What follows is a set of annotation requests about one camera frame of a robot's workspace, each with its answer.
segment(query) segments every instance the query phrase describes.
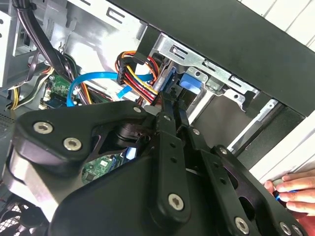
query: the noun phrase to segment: robotic arm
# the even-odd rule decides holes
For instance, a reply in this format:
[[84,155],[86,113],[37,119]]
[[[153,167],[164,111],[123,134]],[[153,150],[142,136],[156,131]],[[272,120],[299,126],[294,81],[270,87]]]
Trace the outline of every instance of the robotic arm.
[[[42,209],[48,236],[307,235],[225,147],[206,145],[181,100],[161,92],[150,112],[120,101],[26,113],[3,181]],[[127,147],[134,160],[83,186],[86,161]]]

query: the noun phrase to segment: human hand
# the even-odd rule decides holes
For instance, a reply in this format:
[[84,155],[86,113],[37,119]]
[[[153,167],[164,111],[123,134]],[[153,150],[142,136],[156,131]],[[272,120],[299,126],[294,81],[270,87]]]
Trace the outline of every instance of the human hand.
[[267,181],[264,184],[264,187],[268,190],[269,193],[273,193],[275,191],[274,184],[271,181]]
[[286,175],[282,180],[283,183],[277,185],[276,190],[280,199],[286,202],[286,207],[295,212],[315,216],[315,170]]

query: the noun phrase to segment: blue drive bracket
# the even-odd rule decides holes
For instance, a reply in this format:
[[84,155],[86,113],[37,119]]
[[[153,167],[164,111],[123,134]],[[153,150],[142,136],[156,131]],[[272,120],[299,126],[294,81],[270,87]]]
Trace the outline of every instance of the blue drive bracket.
[[201,85],[202,82],[195,79],[193,76],[189,75],[189,74],[184,74],[179,85],[191,92],[193,92],[194,94],[199,94],[201,91]]

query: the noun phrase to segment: fingernail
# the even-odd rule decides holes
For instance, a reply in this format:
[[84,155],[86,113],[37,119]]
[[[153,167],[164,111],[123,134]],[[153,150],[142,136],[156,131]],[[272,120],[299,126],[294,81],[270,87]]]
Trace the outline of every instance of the fingernail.
[[285,187],[281,186],[281,184],[279,184],[277,187],[276,187],[276,190],[278,192],[287,192]]
[[283,181],[289,181],[291,178],[290,178],[290,176],[283,176],[282,177],[282,180]]
[[281,193],[281,194],[279,194],[279,197],[284,202],[288,202],[289,201],[289,197],[286,194]]
[[286,208],[288,208],[288,209],[295,209],[295,203],[293,203],[293,202],[286,203]]
[[270,188],[271,182],[270,181],[265,182],[264,186],[265,186],[265,188]]

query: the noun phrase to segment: bolt head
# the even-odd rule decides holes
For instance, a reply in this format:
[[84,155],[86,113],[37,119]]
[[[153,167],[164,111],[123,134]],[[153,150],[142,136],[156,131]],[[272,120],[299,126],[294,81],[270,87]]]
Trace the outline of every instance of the bolt head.
[[173,207],[175,210],[182,210],[184,209],[184,202],[183,202],[183,199],[178,196],[177,194],[175,193],[171,193],[169,196],[168,196],[168,203],[170,204],[171,207]]
[[166,120],[168,120],[168,121],[171,121],[171,120],[172,120],[171,117],[169,117],[169,116],[164,116],[164,118],[165,118]]
[[193,132],[194,132],[196,135],[200,135],[200,132],[199,132],[199,130],[197,130],[197,129],[193,129]]
[[301,230],[296,225],[292,225],[292,228],[299,236],[303,236]]
[[243,234],[248,235],[250,233],[247,223],[241,217],[235,218],[235,225]]
[[222,152],[224,155],[227,155],[227,151],[224,148],[220,148],[220,152]]
[[141,113],[141,109],[140,109],[140,108],[138,108],[138,107],[134,107],[133,109],[134,109],[134,111],[135,111],[135,112],[137,112],[137,113]]
[[280,222],[280,227],[286,235],[292,235],[290,228],[284,222]]
[[33,129],[39,134],[50,134],[54,130],[53,126],[47,122],[37,122],[33,125]]
[[66,138],[63,141],[63,146],[69,151],[78,151],[81,149],[82,143],[76,138]]

